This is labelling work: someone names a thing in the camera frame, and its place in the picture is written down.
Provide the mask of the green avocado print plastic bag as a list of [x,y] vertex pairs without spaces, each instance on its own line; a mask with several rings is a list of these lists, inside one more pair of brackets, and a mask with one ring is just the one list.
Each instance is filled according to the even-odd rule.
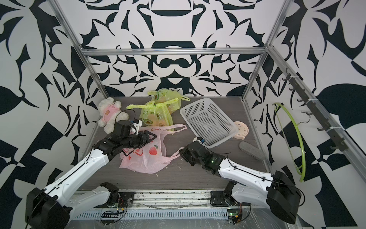
[[165,103],[170,100],[177,99],[171,104],[166,104],[169,112],[172,114],[176,110],[181,108],[182,101],[190,101],[191,99],[181,95],[178,91],[174,91],[171,89],[159,89],[158,91],[149,91],[148,95],[152,96],[152,100],[156,103]]

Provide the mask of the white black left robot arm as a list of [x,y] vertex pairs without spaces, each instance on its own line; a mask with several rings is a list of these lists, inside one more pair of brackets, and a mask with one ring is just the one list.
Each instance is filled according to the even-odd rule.
[[124,149],[141,149],[156,139],[156,134],[141,130],[142,121],[119,121],[112,133],[98,141],[75,167],[44,189],[34,188],[26,198],[25,222],[34,229],[63,229],[81,213],[103,205],[118,204],[119,189],[109,182],[78,198],[74,193],[95,172]]

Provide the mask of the pink apple print plastic bag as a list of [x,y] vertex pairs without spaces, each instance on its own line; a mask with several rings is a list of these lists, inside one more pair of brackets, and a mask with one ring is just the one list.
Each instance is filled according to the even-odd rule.
[[164,138],[167,135],[186,130],[185,125],[172,125],[168,127],[143,127],[142,130],[148,130],[156,135],[156,139],[145,145],[141,149],[124,149],[120,154],[122,160],[119,168],[129,169],[134,172],[155,174],[167,167],[171,161],[177,159],[180,154],[176,151],[171,156],[166,155]]

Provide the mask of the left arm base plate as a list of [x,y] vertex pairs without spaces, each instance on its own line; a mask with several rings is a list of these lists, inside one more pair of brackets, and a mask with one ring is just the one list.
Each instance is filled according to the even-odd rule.
[[135,192],[112,192],[106,203],[109,207],[124,208],[129,207],[134,202]]

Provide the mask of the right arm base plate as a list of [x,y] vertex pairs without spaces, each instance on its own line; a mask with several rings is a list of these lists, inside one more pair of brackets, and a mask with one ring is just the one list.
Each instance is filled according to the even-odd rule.
[[236,200],[224,191],[211,191],[210,196],[210,204],[213,207],[223,208],[237,205]]

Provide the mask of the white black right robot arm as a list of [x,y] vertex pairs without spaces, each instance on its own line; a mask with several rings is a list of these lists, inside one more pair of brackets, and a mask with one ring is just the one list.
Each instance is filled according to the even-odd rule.
[[303,193],[283,172],[260,172],[232,161],[227,153],[217,154],[200,140],[179,149],[179,155],[191,166],[200,165],[214,176],[228,179],[227,198],[270,209],[280,220],[295,224]]

